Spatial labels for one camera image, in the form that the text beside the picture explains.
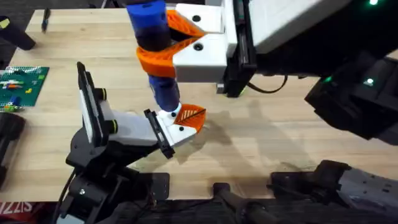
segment wooden tabletop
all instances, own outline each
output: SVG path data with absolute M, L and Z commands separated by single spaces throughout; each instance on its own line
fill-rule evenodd
M 37 104 L 20 113 L 27 126 L 19 141 L 0 201 L 54 201 L 72 168 L 65 163 L 70 140 L 81 127 L 76 62 L 83 62 L 96 86 L 106 88 L 111 106 L 143 115 L 158 110 L 146 73 L 136 58 L 136 40 L 125 9 L 52 10 L 41 33 L 43 10 L 35 11 L 27 33 L 37 42 L 17 50 L 11 65 L 50 67 Z M 282 77 L 256 77 L 272 89 Z M 313 170 L 323 159 L 347 162 L 398 179 L 398 148 L 366 141 L 329 127 L 304 97 L 316 79 L 290 77 L 273 95 L 247 89 L 237 99 L 215 93 L 214 84 L 180 84 L 182 102 L 203 106 L 202 132 L 176 148 L 167 160 L 157 151 L 132 165 L 143 172 L 168 172 L 170 198 L 208 198 L 214 182 L 228 182 L 245 197 L 271 197 L 274 171 Z

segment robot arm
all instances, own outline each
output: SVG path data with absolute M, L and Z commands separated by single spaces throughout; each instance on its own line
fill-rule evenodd
M 305 98 L 319 117 L 362 138 L 398 144 L 398 63 L 386 58 L 398 48 L 398 32 L 389 27 L 398 23 L 397 1 L 222 0 L 220 6 L 177 4 L 154 14 L 151 6 L 159 2 L 127 7 L 137 56 L 149 74 L 215 82 L 227 97 L 238 97 L 255 73 L 321 77 Z M 177 44 L 154 50 L 152 36 L 164 35 L 140 27 L 137 7 L 146 17 L 165 15 L 166 42 Z M 153 85 L 159 104 L 178 101 L 179 94 L 162 94 L 168 90 L 161 85 Z

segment black metal bracket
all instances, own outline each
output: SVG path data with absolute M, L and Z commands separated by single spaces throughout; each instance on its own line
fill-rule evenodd
M 155 136 L 157 138 L 157 143 L 159 145 L 160 150 L 162 151 L 163 155 L 171 159 L 175 154 L 174 149 L 170 146 L 166 135 L 164 134 L 162 128 L 160 127 L 159 122 L 156 119 L 156 113 L 154 111 L 145 110 L 144 111 L 145 117 L 148 118 L 149 124 L 152 127 L 152 130 L 155 132 Z
M 227 60 L 223 77 L 227 97 L 236 98 L 244 90 L 257 70 L 256 50 L 253 46 L 249 0 L 234 1 L 234 15 L 238 44 L 232 58 Z

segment orange bracket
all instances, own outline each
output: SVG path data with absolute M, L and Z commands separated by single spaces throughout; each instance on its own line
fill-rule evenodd
M 160 52 L 150 52 L 138 47 L 136 53 L 145 72 L 157 77 L 175 78 L 173 55 L 203 37 L 205 33 L 191 25 L 175 10 L 167 11 L 167 22 L 170 28 L 192 36 L 192 38 L 176 43 Z

